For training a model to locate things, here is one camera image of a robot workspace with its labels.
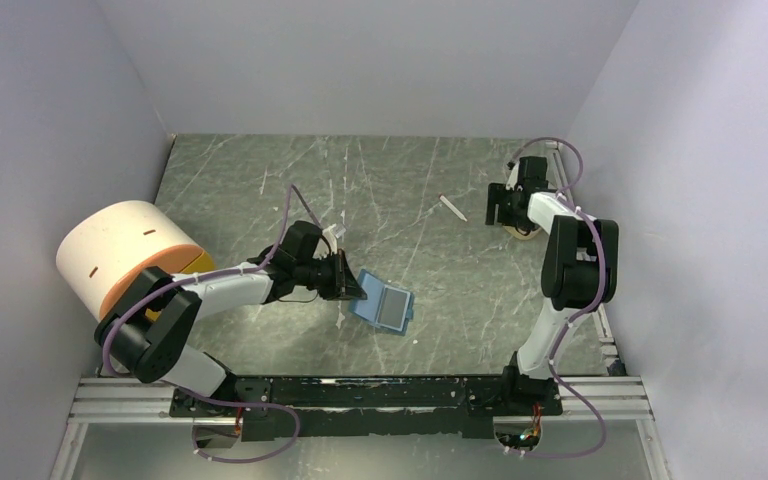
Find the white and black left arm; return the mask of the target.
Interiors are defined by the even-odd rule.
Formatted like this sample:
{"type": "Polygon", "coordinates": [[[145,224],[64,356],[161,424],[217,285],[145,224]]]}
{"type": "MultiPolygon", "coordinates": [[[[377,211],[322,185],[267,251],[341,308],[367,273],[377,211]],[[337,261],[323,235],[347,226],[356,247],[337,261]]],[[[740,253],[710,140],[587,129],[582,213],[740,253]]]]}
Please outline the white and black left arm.
{"type": "Polygon", "coordinates": [[[141,270],[94,332],[104,362],[116,360],[143,383],[166,382],[196,393],[221,416],[237,400],[235,375],[188,344],[194,324],[244,305],[278,302],[303,288],[326,301],[364,300],[345,252],[323,229],[294,222],[281,241],[235,266],[206,273],[141,270]]]}

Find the blue card holder wallet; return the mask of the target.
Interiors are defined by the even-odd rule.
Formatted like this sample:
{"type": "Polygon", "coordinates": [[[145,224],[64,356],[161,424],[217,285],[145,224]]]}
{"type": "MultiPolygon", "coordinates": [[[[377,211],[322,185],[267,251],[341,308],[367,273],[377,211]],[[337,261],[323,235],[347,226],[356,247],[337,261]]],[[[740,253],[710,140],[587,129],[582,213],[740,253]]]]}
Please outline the blue card holder wallet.
{"type": "Polygon", "coordinates": [[[413,319],[415,294],[385,282],[366,269],[358,275],[365,299],[349,302],[348,311],[373,328],[404,335],[413,319]]]}

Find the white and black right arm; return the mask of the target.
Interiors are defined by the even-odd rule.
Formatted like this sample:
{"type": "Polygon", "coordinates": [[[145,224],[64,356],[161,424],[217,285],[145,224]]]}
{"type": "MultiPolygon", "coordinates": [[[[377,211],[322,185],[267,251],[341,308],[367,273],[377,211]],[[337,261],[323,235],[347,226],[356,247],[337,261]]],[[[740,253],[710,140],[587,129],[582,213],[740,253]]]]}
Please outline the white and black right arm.
{"type": "Polygon", "coordinates": [[[612,300],[617,286],[619,226],[574,205],[548,180],[548,160],[526,156],[507,163],[508,178],[488,185],[485,223],[528,239],[548,235],[540,274],[541,312],[512,357],[522,375],[550,379],[578,319],[612,300]]]}

